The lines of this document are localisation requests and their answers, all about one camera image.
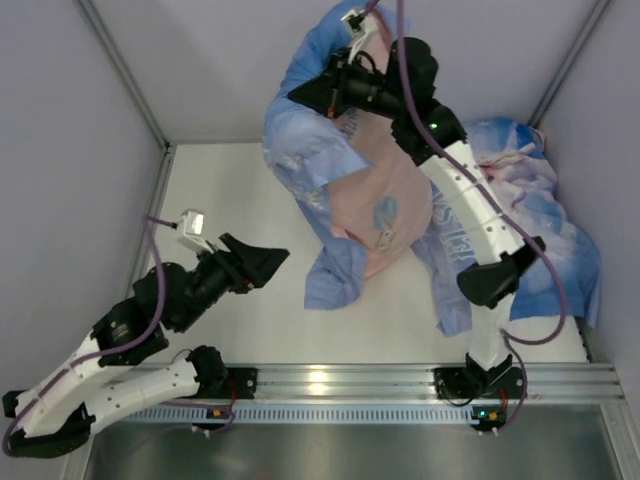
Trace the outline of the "pink pillowcase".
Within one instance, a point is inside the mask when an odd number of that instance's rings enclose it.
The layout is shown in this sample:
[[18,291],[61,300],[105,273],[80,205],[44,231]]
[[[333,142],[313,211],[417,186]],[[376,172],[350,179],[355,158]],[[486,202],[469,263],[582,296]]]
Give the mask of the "pink pillowcase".
[[264,160],[323,245],[306,276],[304,306],[357,302],[367,278],[412,251],[431,271],[439,329],[455,336],[471,328],[455,276],[473,256],[447,260],[436,225],[442,195],[395,143],[390,120],[359,109],[330,120],[287,97],[350,45],[341,19],[361,7],[341,1],[306,34],[265,114]]

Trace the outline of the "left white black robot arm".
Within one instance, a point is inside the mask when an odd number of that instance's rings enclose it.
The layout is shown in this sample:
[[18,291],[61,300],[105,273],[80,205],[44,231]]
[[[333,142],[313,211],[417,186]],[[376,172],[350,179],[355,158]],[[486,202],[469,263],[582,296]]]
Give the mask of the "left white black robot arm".
[[186,332],[223,295],[264,287],[290,255],[283,248],[247,245],[229,233],[220,239],[217,248],[198,234],[178,234],[177,242],[196,255],[193,269],[158,261],[52,374],[29,390],[3,395],[4,414],[12,421],[2,440],[7,456],[64,456],[145,408],[213,398],[229,389],[221,353],[206,345],[137,380],[117,380],[166,349],[167,331]]

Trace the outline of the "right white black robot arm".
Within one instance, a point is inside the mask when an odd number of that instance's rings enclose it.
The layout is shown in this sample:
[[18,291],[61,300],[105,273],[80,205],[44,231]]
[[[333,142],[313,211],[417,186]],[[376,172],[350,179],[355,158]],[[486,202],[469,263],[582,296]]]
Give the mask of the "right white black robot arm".
[[331,119],[357,108],[390,120],[397,145],[436,185],[475,255],[457,277],[471,305],[469,350],[463,366],[435,370],[437,395],[457,407],[481,398],[518,397],[525,392],[523,372],[513,364],[503,331],[520,277],[544,244],[528,245],[504,221],[461,123],[434,97],[438,62],[430,47],[413,37],[394,41],[385,70],[365,65],[368,57],[355,47],[341,49],[288,97]]

